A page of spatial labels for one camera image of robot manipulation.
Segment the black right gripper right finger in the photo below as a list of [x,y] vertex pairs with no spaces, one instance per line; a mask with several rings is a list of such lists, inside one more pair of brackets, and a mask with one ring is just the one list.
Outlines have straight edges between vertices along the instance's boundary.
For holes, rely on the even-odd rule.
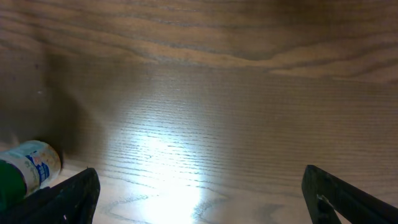
[[308,165],[302,192],[313,223],[397,223],[397,208],[314,165]]

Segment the green lidded white canister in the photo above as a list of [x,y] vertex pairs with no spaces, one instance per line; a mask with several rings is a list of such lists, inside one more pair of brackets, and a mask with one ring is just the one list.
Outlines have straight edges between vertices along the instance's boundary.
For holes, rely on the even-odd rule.
[[26,141],[1,152],[1,210],[48,186],[61,168],[57,151],[42,141]]

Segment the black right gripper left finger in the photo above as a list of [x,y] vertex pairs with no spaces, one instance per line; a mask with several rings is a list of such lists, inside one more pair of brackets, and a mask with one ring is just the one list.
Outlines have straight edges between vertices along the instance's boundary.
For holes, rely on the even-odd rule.
[[100,196],[100,181],[94,168],[45,187],[1,212],[1,223],[91,224]]

